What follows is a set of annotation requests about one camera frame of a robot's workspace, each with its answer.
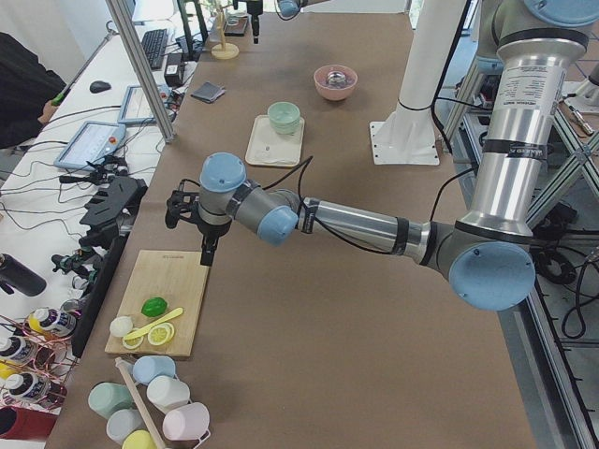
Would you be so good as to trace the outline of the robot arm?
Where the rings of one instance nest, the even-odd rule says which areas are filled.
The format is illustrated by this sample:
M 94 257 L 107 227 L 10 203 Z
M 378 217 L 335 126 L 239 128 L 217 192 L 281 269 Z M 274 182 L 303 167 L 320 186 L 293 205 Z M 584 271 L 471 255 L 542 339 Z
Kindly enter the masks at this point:
M 313 234 L 294 232 L 273 247 L 235 224 L 220 245 L 205 292 L 206 317 L 280 317 L 343 309 L 398 313 L 436 308 L 491 313 L 496 301 L 533 265 L 515 266 L 502 243 L 474 244 L 466 278 L 479 300 L 455 294 L 439 273 L 391 254 L 397 220 L 424 220 L 435 189 L 452 170 L 373 163 L 367 123 L 387 113 L 403 76 L 412 31 L 402 14 L 309 13 L 295 22 L 265 22 L 258 45 L 241 43 L 229 62 L 208 60 L 197 81 L 226 86 L 212 107 L 196 106 L 197 154 L 242 157 L 251 122 L 275 101 L 296 103 L 306 122 L 303 150 L 314 161 L 301 188 L 287 198 L 321 200 Z
M 276 0 L 274 2 L 275 13 L 282 21 L 290 21 L 295 19 L 301 10 L 310 4 L 311 1 L 308 0 Z M 260 35 L 260 16 L 264 12 L 263 1 L 246 1 L 246 10 L 250 15 L 253 43 L 257 44 Z

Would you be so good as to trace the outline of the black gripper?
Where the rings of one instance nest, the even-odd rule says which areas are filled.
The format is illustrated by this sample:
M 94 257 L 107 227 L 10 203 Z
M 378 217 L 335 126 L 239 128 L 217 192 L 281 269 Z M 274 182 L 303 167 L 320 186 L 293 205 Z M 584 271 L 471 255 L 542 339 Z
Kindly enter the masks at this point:
M 251 24 L 253 30 L 253 43 L 258 44 L 259 42 L 259 16 L 262 14 L 262 0 L 247 0 L 246 1 L 247 12 L 251 17 Z
M 210 224 L 200 220 L 197 229 L 202 234 L 200 265 L 209 267 L 213 264 L 218 240 L 230 229 L 230 221 L 223 224 Z

